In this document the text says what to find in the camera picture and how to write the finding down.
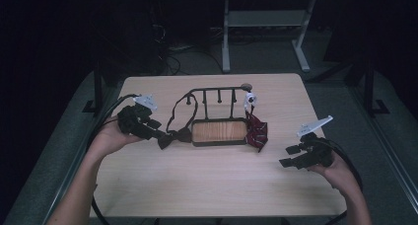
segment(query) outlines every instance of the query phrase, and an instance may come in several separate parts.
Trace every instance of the cable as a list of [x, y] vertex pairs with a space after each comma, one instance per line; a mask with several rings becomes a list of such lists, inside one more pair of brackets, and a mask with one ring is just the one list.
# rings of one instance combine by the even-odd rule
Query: cable
[[[354, 164], [347, 157], [347, 155], [343, 152], [343, 150], [342, 150], [342, 148], [339, 144], [337, 144], [336, 142], [334, 142], [332, 140], [328, 140], [328, 142], [332, 143], [333, 145], [331, 145], [330, 143], [325, 144], [325, 145], [330, 147], [336, 154], [338, 154], [338, 156], [340, 156], [342, 158], [342, 160], [344, 160], [344, 162], [347, 164], [348, 168], [350, 169], [351, 173], [353, 174], [354, 178], [356, 179], [357, 184], [359, 185], [360, 191], [363, 191], [363, 181], [362, 181], [362, 178], [360, 177], [359, 172], [354, 167]], [[338, 216], [329, 220], [327, 223], [325, 223], [325, 225], [336, 224], [337, 222], [339, 222], [341, 219], [343, 219], [346, 216], [347, 216], [347, 210], [345, 210], [344, 212], [342, 212]]]
[[[110, 108], [104, 113], [103, 117], [101, 119], [98, 120], [98, 123], [96, 124], [96, 126], [94, 127], [92, 134], [90, 135], [87, 147], [86, 147], [86, 153], [90, 148], [90, 145], [92, 144], [93, 140], [95, 139], [96, 135], [99, 133], [99, 131], [101, 130], [101, 128], [103, 127], [103, 125], [110, 123], [114, 120], [110, 120], [110, 121], [106, 121], [111, 113], [126, 99], [128, 98], [135, 98], [138, 97], [137, 95], [126, 95], [124, 97], [119, 98], [113, 105], [110, 106]], [[104, 225], [109, 225], [109, 223], [105, 220], [105, 217], [102, 215], [101, 211], [99, 210], [98, 205], [96, 204], [96, 200], [95, 197], [93, 196], [92, 199], [92, 207], [93, 210], [95, 211], [96, 215], [98, 216], [98, 218], [102, 221], [102, 223]]]
[[[208, 55], [209, 57], [211, 57], [216, 62], [216, 65], [221, 70], [221, 73], [223, 73], [222, 65], [219, 63], [219, 61], [216, 59], [215, 56], [213, 56], [211, 53], [209, 53], [207, 51], [204, 51], [204, 50], [179, 50], [179, 51], [175, 51], [172, 54], [185, 54], [185, 53], [193, 53], [193, 52], [194, 53], [203, 53], [203, 54]], [[177, 58], [173, 57], [172, 55], [169, 55], [168, 57], [175, 60], [178, 63], [178, 65], [180, 66], [180, 61]], [[173, 73], [173, 72], [172, 73], [173, 73], [173, 75], [175, 75], [175, 74], [177, 74], [177, 72], [181, 72], [183, 74], [189, 75], [189, 73], [180, 71], [179, 68], [178, 68], [178, 71], [176, 71], [176, 73]]]
[[169, 70], [172, 72], [171, 75], [176, 75], [178, 72], [180, 72], [180, 67], [181, 67], [180, 61], [177, 58], [175, 58], [175, 57], [173, 57], [171, 55], [168, 55], [167, 58], [171, 58], [171, 59], [173, 59], [177, 63], [177, 69], [175, 71], [173, 71], [174, 68], [171, 65], [169, 65], [169, 63], [166, 61], [166, 65], [168, 67], [168, 69], [167, 69], [167, 75], [169, 75]]

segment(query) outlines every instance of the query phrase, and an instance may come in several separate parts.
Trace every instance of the metal rod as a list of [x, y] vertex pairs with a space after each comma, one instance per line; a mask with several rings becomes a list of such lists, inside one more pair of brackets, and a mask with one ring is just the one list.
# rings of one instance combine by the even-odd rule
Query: metal rod
[[221, 99], [221, 90], [218, 90], [218, 104], [222, 103], [222, 99]]
[[235, 95], [235, 89], [233, 89], [232, 95], [231, 95], [231, 115], [230, 118], [233, 118], [234, 115], [234, 103], [237, 101], [236, 95]]
[[208, 119], [208, 105], [206, 101], [206, 91], [203, 91], [203, 105], [205, 106], [205, 118]]

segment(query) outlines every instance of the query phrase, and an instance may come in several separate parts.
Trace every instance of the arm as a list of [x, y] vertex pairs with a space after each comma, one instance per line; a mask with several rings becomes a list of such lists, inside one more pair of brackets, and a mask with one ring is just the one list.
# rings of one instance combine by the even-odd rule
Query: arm
[[86, 153], [73, 182], [50, 216], [47, 224], [88, 224], [90, 206], [102, 160], [124, 145], [140, 138], [120, 132], [116, 117], [110, 118]]
[[344, 196], [347, 204], [347, 221], [350, 225], [371, 225], [372, 219], [369, 208], [356, 179], [349, 170], [344, 160], [335, 152], [332, 152], [333, 163], [328, 168], [322, 165], [314, 165], [308, 170], [321, 174]]

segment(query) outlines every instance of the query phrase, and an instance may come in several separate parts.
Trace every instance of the gray carpet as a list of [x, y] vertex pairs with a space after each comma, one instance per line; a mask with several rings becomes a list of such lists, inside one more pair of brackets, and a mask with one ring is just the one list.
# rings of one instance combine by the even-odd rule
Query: gray carpet
[[[277, 37], [264, 37], [262, 40], [230, 46], [231, 74], [244, 73], [298, 73], [303, 79], [309, 79], [327, 70], [335, 63], [323, 62], [330, 33], [310, 32], [303, 49], [312, 71], [303, 73], [290, 39], [294, 33], [280, 33]], [[174, 54], [181, 63], [177, 74], [221, 74], [221, 46], [219, 43], [209, 48], [191, 49]], [[175, 69], [176, 62], [169, 59]], [[382, 99], [390, 114], [377, 115], [370, 119], [358, 104], [356, 89], [346, 87], [342, 71], [321, 84], [307, 84], [306, 88], [312, 100], [318, 118], [332, 115], [334, 120], [323, 130], [327, 138], [340, 144], [349, 155], [364, 181], [364, 194], [369, 204], [375, 224], [418, 224], [418, 215], [404, 192], [382, 142], [374, 129], [377, 124], [409, 173], [411, 180], [418, 184], [418, 164], [414, 156], [418, 155], [418, 124], [397, 98], [389, 82], [381, 75], [376, 77], [375, 96]], [[107, 102], [115, 100], [119, 88], [107, 88]], [[45, 150], [39, 158], [31, 177], [28, 179], [5, 224], [42, 224], [50, 204], [63, 183], [75, 156], [83, 150], [86, 139], [95, 119], [91, 113], [82, 109], [88, 100], [94, 97], [93, 77], [89, 75], [82, 83], [66, 112], [51, 135]], [[292, 225], [324, 224], [328, 217], [290, 217]], [[108, 218], [110, 224], [153, 224], [154, 219], [147, 218]], [[91, 224], [101, 224], [91, 219]], [[214, 219], [161, 219], [160, 224], [215, 224]], [[280, 224], [279, 218], [226, 218], [223, 224]]]

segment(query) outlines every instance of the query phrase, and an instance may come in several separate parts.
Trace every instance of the metal frame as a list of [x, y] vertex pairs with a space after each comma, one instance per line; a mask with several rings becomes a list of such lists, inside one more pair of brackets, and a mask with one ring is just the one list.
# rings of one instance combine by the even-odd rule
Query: metal frame
[[[230, 90], [231, 91], [231, 112], [229, 118], [212, 118], [210, 119], [208, 116], [208, 106], [207, 106], [207, 99], [206, 99], [206, 92], [208, 91], [217, 91], [218, 92], [218, 104], [222, 103], [222, 90]], [[244, 90], [247, 92], [251, 92], [250, 85], [243, 84], [240, 87], [220, 87], [220, 88], [199, 88], [199, 89], [192, 89], [188, 93], [193, 92], [202, 92], [203, 101], [202, 104], [205, 108], [205, 118], [204, 119], [195, 119], [191, 123], [191, 131], [193, 131], [193, 125], [195, 123], [202, 123], [202, 122], [228, 122], [228, 121], [242, 121], [246, 122], [246, 119], [243, 117], [234, 117], [234, 103], [237, 102], [236, 98], [236, 90]], [[191, 105], [190, 97], [187, 97], [188, 105]], [[225, 146], [225, 145], [238, 145], [238, 144], [246, 144], [244, 139], [242, 140], [224, 140], [224, 141], [208, 141], [208, 142], [194, 142], [192, 139], [193, 146]]]
[[300, 26], [301, 31], [298, 37], [292, 40], [292, 46], [298, 57], [299, 64], [304, 72], [310, 72], [305, 54], [302, 50], [302, 43], [311, 20], [314, 3], [310, 0], [306, 10], [289, 11], [230, 11], [229, 0], [225, 0], [224, 11], [224, 41], [222, 43], [222, 71], [231, 72], [230, 50], [228, 46], [229, 27], [279, 27], [279, 26]]

